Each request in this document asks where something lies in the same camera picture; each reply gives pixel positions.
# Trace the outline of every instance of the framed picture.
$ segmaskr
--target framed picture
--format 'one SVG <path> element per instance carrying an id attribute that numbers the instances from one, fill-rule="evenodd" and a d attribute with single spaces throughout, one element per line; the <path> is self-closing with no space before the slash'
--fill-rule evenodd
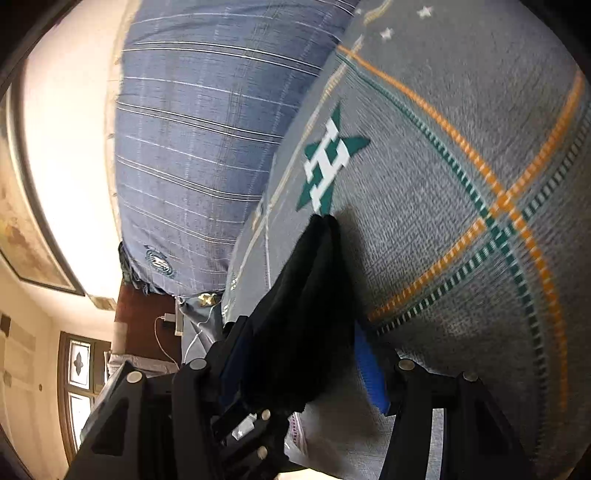
<path id="1" fill-rule="evenodd" d="M 40 208 L 20 121 L 20 75 L 0 100 L 0 254 L 22 281 L 84 295 Z"/>

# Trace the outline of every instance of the window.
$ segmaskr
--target window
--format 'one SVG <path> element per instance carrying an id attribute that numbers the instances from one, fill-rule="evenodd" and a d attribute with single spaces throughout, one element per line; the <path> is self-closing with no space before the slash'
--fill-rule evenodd
<path id="1" fill-rule="evenodd" d="M 80 433 L 95 398 L 105 386 L 109 342 L 62 332 L 57 355 L 57 402 L 68 462 L 80 448 Z"/>

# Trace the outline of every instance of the metal screw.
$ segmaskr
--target metal screw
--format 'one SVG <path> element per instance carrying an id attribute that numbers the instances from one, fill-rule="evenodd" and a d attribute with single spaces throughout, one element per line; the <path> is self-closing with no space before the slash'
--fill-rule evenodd
<path id="1" fill-rule="evenodd" d="M 207 360 L 204 358 L 196 358 L 195 360 L 191 360 L 191 363 L 189 363 L 191 370 L 203 370 L 206 366 Z"/>
<path id="2" fill-rule="evenodd" d="M 404 358 L 398 362 L 398 368 L 410 372 L 414 368 L 414 362 L 408 358 Z"/>
<path id="3" fill-rule="evenodd" d="M 476 375 L 474 372 L 464 372 L 462 376 L 465 380 L 468 380 L 469 382 L 475 382 L 476 380 L 478 380 L 478 375 Z"/>
<path id="4" fill-rule="evenodd" d="M 143 377 L 143 375 L 142 375 L 142 372 L 138 372 L 138 371 L 136 370 L 135 372 L 129 372 L 129 373 L 127 374 L 127 381 L 128 381 L 129 383 L 137 383 L 137 382 L 139 382 L 140 380 L 142 380 L 142 377 Z"/>
<path id="5" fill-rule="evenodd" d="M 259 457 L 261 460 L 264 460 L 265 458 L 267 458 L 267 455 L 269 455 L 269 451 L 267 450 L 267 447 L 260 446 L 259 448 L 256 449 L 256 456 Z"/>

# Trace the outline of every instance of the embroidered patch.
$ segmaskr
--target embroidered patch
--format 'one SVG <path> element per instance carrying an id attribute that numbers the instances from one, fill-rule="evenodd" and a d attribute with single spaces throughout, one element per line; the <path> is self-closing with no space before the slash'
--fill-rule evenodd
<path id="1" fill-rule="evenodd" d="M 341 167 L 359 150 L 369 145 L 369 138 L 340 135 L 340 103 L 326 122 L 326 133 L 319 142 L 306 145 L 304 163 L 306 184 L 295 207 L 302 209 L 312 202 L 312 209 L 320 215 L 330 213 L 335 178 Z"/>
<path id="2" fill-rule="evenodd" d="M 144 245 L 144 247 L 146 247 L 146 261 L 150 264 L 150 267 L 165 277 L 174 278 L 176 272 L 170 265 L 166 255 L 154 248 L 148 247 L 148 245 Z"/>

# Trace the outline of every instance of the wooden frame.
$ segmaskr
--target wooden frame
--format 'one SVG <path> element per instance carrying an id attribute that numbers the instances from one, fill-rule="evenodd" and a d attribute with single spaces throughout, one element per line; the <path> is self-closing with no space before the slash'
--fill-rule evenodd
<path id="1" fill-rule="evenodd" d="M 78 340 L 90 344 L 89 389 L 77 387 L 69 383 L 68 367 L 70 364 L 70 341 Z M 90 399 L 91 406 L 95 398 L 105 386 L 101 375 L 106 369 L 104 352 L 110 350 L 111 344 L 102 340 L 72 335 L 61 332 L 57 352 L 57 408 L 60 418 L 61 439 L 64 443 L 66 458 L 71 463 L 76 455 L 76 443 L 73 437 L 72 418 L 70 415 L 68 393 L 81 395 Z"/>
<path id="2" fill-rule="evenodd" d="M 3 158 L 0 158 L 0 168 L 5 170 L 7 176 L 12 175 L 16 180 L 12 182 L 13 185 L 10 187 L 7 184 L 0 184 L 2 189 L 0 207 L 6 209 L 4 215 L 9 213 L 14 215 L 15 212 L 18 212 L 18 215 L 13 216 L 12 220 L 7 219 L 4 226 L 5 229 L 14 231 L 12 255 L 8 253 L 8 250 L 3 252 L 1 248 L 0 255 L 21 281 L 83 296 L 85 295 L 84 289 L 73 274 L 51 234 L 29 169 L 21 108 L 22 70 L 17 73 L 0 103 L 4 103 L 6 115 L 5 118 L 0 118 L 0 130 L 2 130 L 0 131 L 0 134 L 2 134 L 2 138 L 0 138 L 0 141 L 2 141 L 0 154 L 3 155 Z M 0 218 L 0 226 L 2 225 L 4 225 L 4 222 Z M 25 234 L 21 233 L 19 228 L 21 225 L 26 227 Z M 8 233 L 0 232 L 0 235 L 7 238 L 4 248 L 13 248 L 10 247 L 11 240 L 8 238 Z M 28 252 L 30 255 L 23 255 L 23 252 Z M 15 259 L 20 261 L 21 264 L 13 264 Z M 43 275 L 45 275 L 46 282 L 40 281 L 43 280 Z"/>

